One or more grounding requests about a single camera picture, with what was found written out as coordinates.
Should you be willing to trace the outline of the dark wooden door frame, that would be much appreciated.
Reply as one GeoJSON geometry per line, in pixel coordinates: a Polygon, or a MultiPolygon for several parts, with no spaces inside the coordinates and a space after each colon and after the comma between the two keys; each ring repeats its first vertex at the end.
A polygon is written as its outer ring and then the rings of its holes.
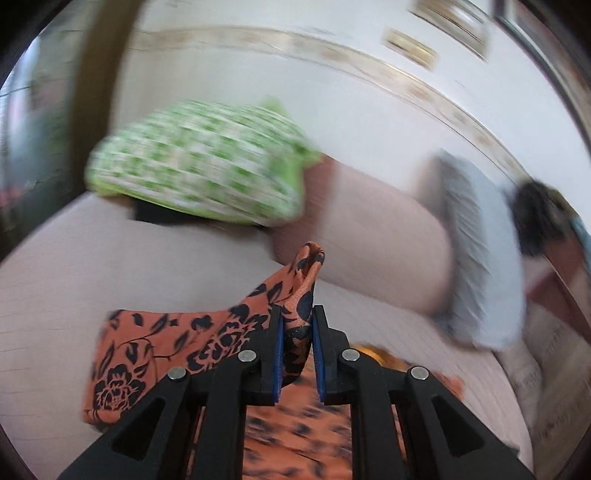
{"type": "Polygon", "coordinates": [[[108,130],[123,54],[143,0],[101,1],[82,45],[70,108],[71,196],[85,190],[89,154],[108,130]]]}

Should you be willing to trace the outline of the light blue grey pillow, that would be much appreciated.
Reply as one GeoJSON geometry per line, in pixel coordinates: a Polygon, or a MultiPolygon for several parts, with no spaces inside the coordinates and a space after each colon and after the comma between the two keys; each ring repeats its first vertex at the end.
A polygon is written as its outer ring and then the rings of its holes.
{"type": "Polygon", "coordinates": [[[506,192],[469,160],[437,156],[439,218],[452,248],[451,286],[430,315],[456,342],[503,350],[521,337],[524,271],[506,192]]]}

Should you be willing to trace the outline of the dark fur trimmed garment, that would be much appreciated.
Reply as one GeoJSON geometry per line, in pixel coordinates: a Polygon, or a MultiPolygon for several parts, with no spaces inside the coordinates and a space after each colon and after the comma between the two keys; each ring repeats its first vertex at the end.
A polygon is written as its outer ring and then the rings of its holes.
{"type": "Polygon", "coordinates": [[[530,257],[543,255],[548,242],[565,239],[578,216],[558,190],[536,180],[521,183],[510,206],[521,253],[530,257]]]}

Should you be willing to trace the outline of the orange black floral blouse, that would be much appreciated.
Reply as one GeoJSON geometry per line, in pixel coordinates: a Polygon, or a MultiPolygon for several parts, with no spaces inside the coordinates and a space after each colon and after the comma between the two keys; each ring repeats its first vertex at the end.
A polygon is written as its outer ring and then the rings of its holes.
{"type": "MultiPolygon", "coordinates": [[[[280,396],[272,406],[246,408],[240,479],[354,479],[351,412],[321,401],[315,375],[312,315],[324,259],[320,247],[304,245],[290,264],[242,301],[216,312],[112,312],[91,367],[86,421],[106,433],[170,370],[200,374],[215,369],[245,350],[253,333],[266,330],[273,306],[280,306],[280,396]]],[[[389,369],[412,367],[405,362],[391,366],[370,350],[355,349],[389,369]]]]}

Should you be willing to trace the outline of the green white patterned pillow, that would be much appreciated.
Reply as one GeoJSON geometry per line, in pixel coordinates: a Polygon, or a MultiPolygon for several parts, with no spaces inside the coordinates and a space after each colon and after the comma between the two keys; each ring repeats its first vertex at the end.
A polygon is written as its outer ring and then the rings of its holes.
{"type": "Polygon", "coordinates": [[[273,227],[304,211],[304,170],[321,153],[277,102],[185,100],[105,137],[89,190],[209,220],[273,227]]]}

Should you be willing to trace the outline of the pink quilted bolster cushion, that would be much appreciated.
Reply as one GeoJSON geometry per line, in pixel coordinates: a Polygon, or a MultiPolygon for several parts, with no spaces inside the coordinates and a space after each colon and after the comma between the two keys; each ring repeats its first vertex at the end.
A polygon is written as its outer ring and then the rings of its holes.
{"type": "Polygon", "coordinates": [[[304,171],[304,212],[270,231],[277,262],[313,241],[322,279],[423,315],[442,311],[453,250],[440,220],[413,197],[329,156],[304,171]]]}

